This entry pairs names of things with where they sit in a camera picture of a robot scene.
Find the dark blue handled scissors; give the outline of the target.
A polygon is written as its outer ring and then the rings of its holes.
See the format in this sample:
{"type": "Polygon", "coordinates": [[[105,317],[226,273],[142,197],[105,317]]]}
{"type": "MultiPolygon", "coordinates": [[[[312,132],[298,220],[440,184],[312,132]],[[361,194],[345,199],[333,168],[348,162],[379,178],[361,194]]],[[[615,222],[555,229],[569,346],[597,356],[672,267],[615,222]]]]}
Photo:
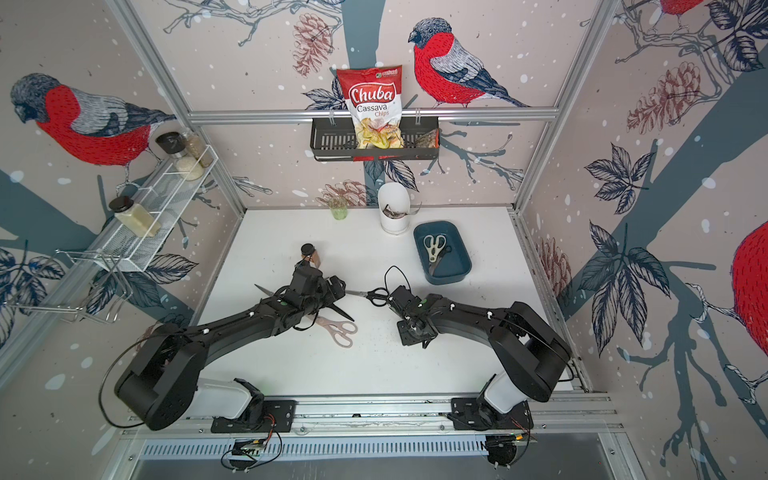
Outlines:
{"type": "Polygon", "coordinates": [[[259,289],[262,293],[264,293],[265,295],[268,295],[269,297],[273,297],[273,298],[277,298],[277,299],[282,299],[282,294],[280,294],[280,293],[276,293],[274,291],[271,291],[271,290],[269,290],[267,288],[264,288],[264,287],[262,287],[262,286],[260,286],[258,284],[254,284],[254,286],[257,289],[259,289]]]}

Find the pink kitchen scissors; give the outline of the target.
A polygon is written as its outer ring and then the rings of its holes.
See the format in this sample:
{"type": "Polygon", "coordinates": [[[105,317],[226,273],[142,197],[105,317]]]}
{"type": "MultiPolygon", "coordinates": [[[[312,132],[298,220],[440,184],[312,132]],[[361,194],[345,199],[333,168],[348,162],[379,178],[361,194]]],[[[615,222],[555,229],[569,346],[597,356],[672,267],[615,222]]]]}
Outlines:
{"type": "Polygon", "coordinates": [[[334,343],[339,347],[349,349],[353,346],[352,336],[358,332],[355,322],[349,320],[335,321],[318,317],[315,323],[326,330],[334,343]]]}

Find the teal plastic storage box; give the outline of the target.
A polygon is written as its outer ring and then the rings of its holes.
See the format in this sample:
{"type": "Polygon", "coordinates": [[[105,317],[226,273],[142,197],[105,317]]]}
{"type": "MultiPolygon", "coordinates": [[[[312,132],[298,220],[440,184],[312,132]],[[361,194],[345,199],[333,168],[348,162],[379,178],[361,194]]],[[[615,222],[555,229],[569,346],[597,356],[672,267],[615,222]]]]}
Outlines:
{"type": "Polygon", "coordinates": [[[414,228],[413,237],[428,283],[459,283],[470,273],[470,255],[453,223],[444,220],[421,223],[414,228]]]}

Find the beige kitchen scissors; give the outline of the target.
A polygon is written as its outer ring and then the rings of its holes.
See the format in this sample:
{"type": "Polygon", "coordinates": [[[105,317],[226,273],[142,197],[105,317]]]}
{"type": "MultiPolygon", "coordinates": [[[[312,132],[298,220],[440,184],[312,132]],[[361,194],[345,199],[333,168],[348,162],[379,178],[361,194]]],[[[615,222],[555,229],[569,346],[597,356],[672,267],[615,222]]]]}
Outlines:
{"type": "Polygon", "coordinates": [[[423,246],[427,253],[428,262],[434,261],[439,250],[447,245],[448,240],[444,234],[426,235],[423,239],[423,246]]]}

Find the large black scissors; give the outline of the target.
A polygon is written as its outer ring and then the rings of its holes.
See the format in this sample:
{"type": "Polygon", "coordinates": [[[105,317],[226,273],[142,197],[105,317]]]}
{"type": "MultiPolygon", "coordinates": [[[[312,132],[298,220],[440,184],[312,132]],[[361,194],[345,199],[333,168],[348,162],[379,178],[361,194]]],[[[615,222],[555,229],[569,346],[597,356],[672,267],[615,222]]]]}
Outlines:
{"type": "Polygon", "coordinates": [[[346,313],[343,309],[341,309],[340,307],[336,306],[335,304],[331,304],[327,308],[330,308],[332,311],[334,311],[335,313],[341,315],[343,318],[349,320],[350,322],[355,322],[355,320],[354,320],[354,318],[352,316],[350,316],[348,313],[346,313]]]}

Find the small black scissors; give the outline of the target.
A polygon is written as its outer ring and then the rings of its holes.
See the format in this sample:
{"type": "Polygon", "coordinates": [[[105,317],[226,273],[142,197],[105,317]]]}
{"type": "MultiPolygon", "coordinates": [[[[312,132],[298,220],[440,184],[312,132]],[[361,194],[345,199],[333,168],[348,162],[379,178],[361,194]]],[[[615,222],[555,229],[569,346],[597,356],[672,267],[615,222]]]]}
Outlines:
{"type": "Polygon", "coordinates": [[[452,247],[450,245],[447,245],[439,250],[437,255],[435,256],[435,260],[432,261],[428,268],[428,273],[430,276],[434,276],[435,272],[437,270],[437,267],[440,265],[440,262],[442,259],[452,251],[452,247]]]}

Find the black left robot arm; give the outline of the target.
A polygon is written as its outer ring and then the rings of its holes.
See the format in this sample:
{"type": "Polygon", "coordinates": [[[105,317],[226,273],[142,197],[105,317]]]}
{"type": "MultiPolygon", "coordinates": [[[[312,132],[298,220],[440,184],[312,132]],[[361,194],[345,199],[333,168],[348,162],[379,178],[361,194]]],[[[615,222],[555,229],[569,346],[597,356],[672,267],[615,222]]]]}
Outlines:
{"type": "Polygon", "coordinates": [[[117,380],[114,394],[149,429],[164,429],[187,412],[208,364],[292,329],[303,317],[333,307],[345,293],[342,279],[326,278],[300,261],[289,285],[244,311],[200,326],[156,329],[117,380]]]}

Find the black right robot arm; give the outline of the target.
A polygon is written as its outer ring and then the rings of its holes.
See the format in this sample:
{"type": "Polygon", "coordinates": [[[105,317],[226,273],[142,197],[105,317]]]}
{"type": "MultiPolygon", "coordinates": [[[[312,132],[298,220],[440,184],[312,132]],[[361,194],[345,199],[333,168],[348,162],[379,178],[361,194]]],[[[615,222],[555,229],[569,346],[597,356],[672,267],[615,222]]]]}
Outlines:
{"type": "Polygon", "coordinates": [[[460,336],[492,348],[511,382],[527,398],[547,402],[572,358],[568,343],[528,304],[481,308],[442,295],[421,299],[404,286],[387,297],[400,320],[405,346],[426,348],[441,334],[460,336]]]}

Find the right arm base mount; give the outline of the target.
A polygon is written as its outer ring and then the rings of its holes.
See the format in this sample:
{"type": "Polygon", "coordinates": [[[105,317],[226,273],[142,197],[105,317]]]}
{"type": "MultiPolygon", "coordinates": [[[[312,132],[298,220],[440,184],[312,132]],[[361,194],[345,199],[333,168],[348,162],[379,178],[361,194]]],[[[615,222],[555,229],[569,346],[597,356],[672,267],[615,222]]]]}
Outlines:
{"type": "Polygon", "coordinates": [[[515,406],[508,413],[499,413],[485,400],[457,397],[451,399],[446,414],[456,430],[529,430],[533,421],[527,402],[515,406]]]}

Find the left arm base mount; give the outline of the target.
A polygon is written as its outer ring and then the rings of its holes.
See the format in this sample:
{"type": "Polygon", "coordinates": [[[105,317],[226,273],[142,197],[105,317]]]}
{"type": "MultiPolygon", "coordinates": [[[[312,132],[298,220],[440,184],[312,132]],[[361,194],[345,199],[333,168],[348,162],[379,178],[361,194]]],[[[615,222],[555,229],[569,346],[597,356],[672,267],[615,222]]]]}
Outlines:
{"type": "Polygon", "coordinates": [[[214,434],[288,433],[297,404],[295,400],[253,400],[235,419],[215,417],[210,431],[214,434]]]}

